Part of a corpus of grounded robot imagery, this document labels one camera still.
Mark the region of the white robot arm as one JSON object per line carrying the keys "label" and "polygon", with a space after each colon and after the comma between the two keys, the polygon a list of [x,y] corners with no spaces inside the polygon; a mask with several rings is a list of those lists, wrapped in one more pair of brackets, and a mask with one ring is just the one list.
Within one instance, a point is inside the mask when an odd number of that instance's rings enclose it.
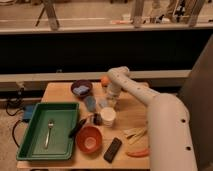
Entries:
{"label": "white robot arm", "polygon": [[150,170],[198,171],[188,109],[175,95],[139,84],[129,74],[126,66],[109,69],[107,95],[117,99],[124,89],[147,106]]}

